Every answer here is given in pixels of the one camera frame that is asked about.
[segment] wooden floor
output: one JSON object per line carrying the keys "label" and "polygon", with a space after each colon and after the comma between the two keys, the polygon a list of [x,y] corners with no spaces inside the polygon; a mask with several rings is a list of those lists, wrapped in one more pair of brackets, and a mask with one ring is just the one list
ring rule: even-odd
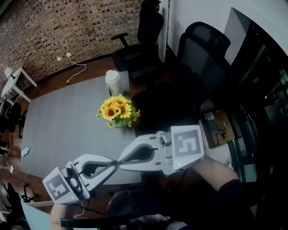
{"label": "wooden floor", "polygon": [[[41,83],[39,83],[36,88],[31,87],[28,90],[26,90],[25,94],[30,99],[35,99],[37,97],[50,93],[54,90],[63,88],[66,86],[67,79],[70,78],[73,74],[78,73],[82,69],[83,69],[82,66],[78,66],[64,73],[48,78],[42,81]],[[103,76],[110,69],[115,69],[115,66],[111,58],[106,58],[106,59],[88,63],[87,69],[83,71],[82,73],[74,76],[70,80],[69,84],[71,85],[71,84],[75,84],[84,80]],[[169,67],[163,67],[163,69],[161,70],[161,74],[155,80],[156,84],[167,80],[168,72],[169,72]],[[130,84],[130,93],[132,96],[141,92],[144,89],[145,89],[145,84],[142,84],[142,83]],[[21,104],[22,112],[28,109],[29,104],[27,101],[20,99],[19,103]],[[11,152],[9,154],[8,159],[15,169],[14,169],[13,174],[11,174],[8,170],[0,169],[0,198],[4,201],[5,204],[8,203],[6,200],[6,195],[5,195],[5,191],[3,189],[2,183],[7,185],[10,182],[19,194],[23,194],[23,185],[29,184],[30,189],[28,190],[28,196],[32,196],[33,194],[38,194],[38,198],[36,199],[36,201],[38,202],[51,200],[46,190],[44,189],[44,186],[42,185],[42,178],[28,175],[28,174],[21,172],[21,167],[20,167],[21,157],[20,156],[21,156],[22,140],[18,138],[18,128],[16,128],[14,133],[11,133],[11,134],[5,133],[3,136],[3,139],[7,141],[8,147],[11,147]],[[6,166],[5,158],[0,158],[0,164],[3,166]],[[177,184],[180,181],[180,177],[181,177],[180,173],[175,173],[169,178],[161,177],[157,186],[166,188],[169,182],[173,182]],[[193,181],[195,181],[195,178],[197,178],[197,175],[195,175],[195,173],[192,170],[190,170],[187,173],[187,176],[185,178],[183,186],[181,187],[181,190],[185,190],[185,187],[189,186]],[[92,208],[101,212],[105,212],[113,192],[118,189],[121,189],[121,187],[120,186],[99,187],[96,190],[96,194],[97,194],[96,197],[90,200],[89,208]],[[51,208],[52,207],[45,207],[45,208],[42,208],[42,210],[46,211],[47,213],[50,213]],[[82,209],[79,208],[76,212],[77,214],[81,213]],[[81,216],[80,218],[96,217],[96,216],[97,215],[94,214],[93,212],[85,212],[85,214]]]}

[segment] white cable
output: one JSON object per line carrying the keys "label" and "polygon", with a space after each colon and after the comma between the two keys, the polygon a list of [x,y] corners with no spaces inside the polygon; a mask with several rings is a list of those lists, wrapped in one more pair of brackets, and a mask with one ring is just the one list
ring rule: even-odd
{"label": "white cable", "polygon": [[10,170],[10,168],[11,168],[10,161],[8,160],[8,155],[9,155],[10,152],[11,152],[11,139],[10,139],[10,132],[9,132],[9,143],[10,143],[10,150],[9,150],[9,153],[5,153],[5,158],[6,158],[7,166],[4,167],[3,165],[0,164],[0,169],[2,168],[2,169]]}
{"label": "white cable", "polygon": [[[68,58],[69,58],[69,60],[70,60],[73,64],[78,65],[78,66],[85,66],[85,69],[86,69],[86,64],[77,64],[77,63],[73,62],[70,57],[68,57]],[[85,69],[81,70],[81,71],[80,71],[79,73],[77,73],[77,74],[74,74],[72,77],[74,77],[75,75],[80,74],[80,73],[83,72]]]}
{"label": "white cable", "polygon": [[73,216],[73,218],[74,218],[74,217],[78,217],[78,216],[82,216],[82,215],[84,214],[84,210],[85,210],[85,209],[84,209],[84,204],[83,204],[82,201],[81,201],[81,203],[82,203],[82,206],[83,206],[83,213],[82,213],[82,214],[79,214],[79,215],[76,215],[76,216]]}

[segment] white cup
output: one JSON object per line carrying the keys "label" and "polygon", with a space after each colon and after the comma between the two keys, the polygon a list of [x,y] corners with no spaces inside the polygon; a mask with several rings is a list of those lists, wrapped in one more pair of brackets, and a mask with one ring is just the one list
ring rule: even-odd
{"label": "white cup", "polygon": [[109,70],[106,73],[105,82],[107,88],[111,92],[111,96],[117,96],[123,94],[124,89],[121,83],[120,74],[117,71]]}

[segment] flower bouquet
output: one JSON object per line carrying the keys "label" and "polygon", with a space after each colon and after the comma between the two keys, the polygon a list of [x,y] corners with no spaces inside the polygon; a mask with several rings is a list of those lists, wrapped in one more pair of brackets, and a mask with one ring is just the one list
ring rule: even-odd
{"label": "flower bouquet", "polygon": [[133,122],[140,117],[140,110],[136,112],[131,105],[131,101],[119,94],[107,99],[98,109],[96,117],[103,117],[108,120],[107,126],[109,128],[119,128],[127,125],[131,127]]}

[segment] person's arm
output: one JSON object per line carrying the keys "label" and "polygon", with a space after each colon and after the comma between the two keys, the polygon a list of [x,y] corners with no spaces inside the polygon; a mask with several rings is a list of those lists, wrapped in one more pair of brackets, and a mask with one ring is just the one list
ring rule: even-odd
{"label": "person's arm", "polygon": [[52,230],[72,230],[69,228],[61,227],[59,219],[60,218],[73,219],[73,216],[74,216],[74,206],[54,204],[50,215]]}
{"label": "person's arm", "polygon": [[216,191],[219,191],[222,185],[231,180],[239,180],[236,172],[207,156],[204,156],[199,163],[194,165],[193,169]]}

